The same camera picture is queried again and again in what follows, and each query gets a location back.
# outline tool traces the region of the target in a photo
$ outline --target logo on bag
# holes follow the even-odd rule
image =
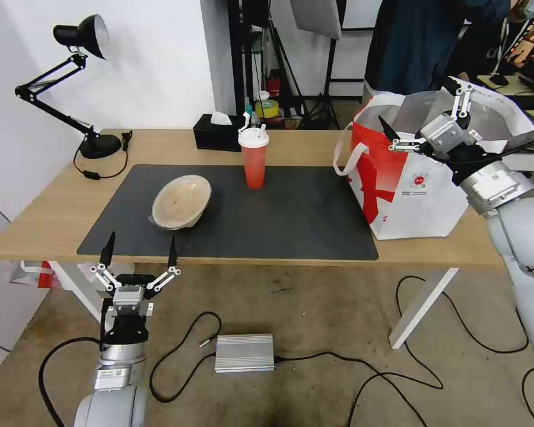
[[[425,188],[425,180],[427,179],[427,174],[418,173],[415,174],[409,183],[411,187],[420,187]]]

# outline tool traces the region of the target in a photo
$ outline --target bag handle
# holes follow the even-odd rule
[[[53,276],[53,270],[42,268],[42,267],[27,267],[25,261],[20,261],[20,268],[22,271],[25,271],[26,273],[34,273],[34,274],[45,274],[48,276]]]
[[[350,154],[350,158],[346,162],[346,166],[344,167],[344,169],[340,170],[340,168],[338,167],[338,158],[340,157],[340,153],[342,152],[342,146],[344,145],[346,131],[350,126],[353,125],[353,123],[354,122],[350,122],[348,126],[344,128],[338,138],[338,142],[336,143],[336,147],[334,149],[334,160],[332,162],[332,165],[334,166],[334,170],[338,176],[345,176],[352,172],[356,167],[358,160],[360,160],[360,157],[362,157],[362,154],[365,152],[369,152],[370,150],[367,146],[359,142],[358,145],[352,150],[352,154]]]

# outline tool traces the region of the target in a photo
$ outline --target tissue box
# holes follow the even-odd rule
[[[209,122],[211,117],[211,114],[202,114],[194,125],[196,146],[200,149],[241,151],[241,146],[237,142],[237,130],[245,123],[243,117],[229,116],[232,125],[213,125]]]

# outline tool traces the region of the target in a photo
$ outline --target tissue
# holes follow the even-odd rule
[[[231,125],[231,120],[227,114],[220,113],[219,111],[214,111],[210,123],[213,125]]]

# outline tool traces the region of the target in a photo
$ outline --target lamp base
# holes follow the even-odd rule
[[[79,151],[84,158],[95,159],[108,157],[120,150],[122,143],[114,135],[90,135],[81,144]]]

